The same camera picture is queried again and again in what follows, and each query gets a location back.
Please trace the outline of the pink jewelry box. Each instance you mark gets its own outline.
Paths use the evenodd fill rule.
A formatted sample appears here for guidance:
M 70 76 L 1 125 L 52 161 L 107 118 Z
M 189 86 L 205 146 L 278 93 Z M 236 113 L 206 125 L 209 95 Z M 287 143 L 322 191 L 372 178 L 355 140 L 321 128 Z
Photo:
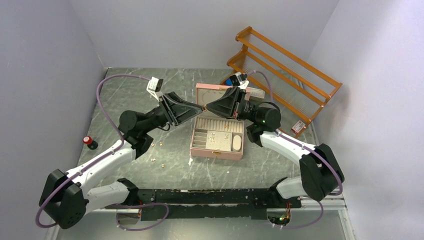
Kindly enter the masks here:
M 230 88 L 226 85 L 197 83 L 195 86 L 196 104 L 205 107 L 222 97 Z M 225 119 L 208 110 L 204 110 L 194 118 L 194 127 L 190 144 L 190 155 L 194 157 L 218 158 L 223 160 L 239 161 L 243 157 L 245 123 L 236 119 Z M 209 132 L 214 131 L 215 142 L 209 140 Z M 232 151 L 232 140 L 235 135 L 241 136 L 242 147 L 240 152 Z

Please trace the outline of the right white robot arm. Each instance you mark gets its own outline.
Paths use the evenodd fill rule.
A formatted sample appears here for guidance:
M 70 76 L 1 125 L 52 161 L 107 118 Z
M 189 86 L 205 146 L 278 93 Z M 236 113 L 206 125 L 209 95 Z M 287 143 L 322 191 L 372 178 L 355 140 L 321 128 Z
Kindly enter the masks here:
M 270 202 L 282 207 L 292 197 L 309 197 L 320 202 L 343 192 L 343 172 L 332 149 L 322 143 L 312 145 L 279 130 L 281 110 L 271 101 L 252 102 L 240 87 L 228 88 L 223 96 L 204 108 L 225 119 L 251 122 L 246 128 L 248 140 L 291 160 L 300 169 L 297 177 L 287 177 L 271 186 Z

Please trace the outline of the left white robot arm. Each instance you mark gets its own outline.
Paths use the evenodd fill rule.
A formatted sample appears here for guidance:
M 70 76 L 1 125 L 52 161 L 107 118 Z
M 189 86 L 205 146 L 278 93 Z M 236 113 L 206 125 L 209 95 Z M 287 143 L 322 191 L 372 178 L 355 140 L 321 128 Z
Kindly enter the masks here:
M 132 208 L 140 202 L 139 188 L 126 178 L 99 187 L 115 169 L 142 156 L 151 146 L 148 134 L 155 129 L 179 126 L 203 111 L 202 106 L 185 101 L 175 92 L 159 97 L 158 106 L 147 113 L 126 110 L 116 127 L 120 139 L 88 162 L 68 171 L 56 169 L 45 182 L 36 214 L 36 225 L 45 228 L 40 215 L 45 212 L 62 229 L 78 223 L 94 210 L 123 205 Z

